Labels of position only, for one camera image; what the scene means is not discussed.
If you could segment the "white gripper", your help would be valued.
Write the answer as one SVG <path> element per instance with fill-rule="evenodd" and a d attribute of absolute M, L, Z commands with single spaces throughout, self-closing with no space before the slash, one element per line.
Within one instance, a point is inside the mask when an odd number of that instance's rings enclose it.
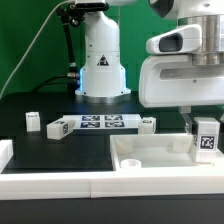
<path fill-rule="evenodd" d="M 198 24 L 180 26 L 146 42 L 139 101 L 146 108 L 180 107 L 185 131 L 192 133 L 191 107 L 224 104 L 224 65 L 194 65 L 202 45 Z"/>

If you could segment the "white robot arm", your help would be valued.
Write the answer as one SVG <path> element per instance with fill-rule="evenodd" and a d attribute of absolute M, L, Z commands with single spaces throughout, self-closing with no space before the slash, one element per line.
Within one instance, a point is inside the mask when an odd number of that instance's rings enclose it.
<path fill-rule="evenodd" d="M 139 100 L 146 108 L 224 103 L 224 0 L 148 0 L 175 29 L 150 38 L 140 70 Z M 119 67 L 119 34 L 103 13 L 87 17 L 82 92 L 116 97 L 125 87 Z"/>

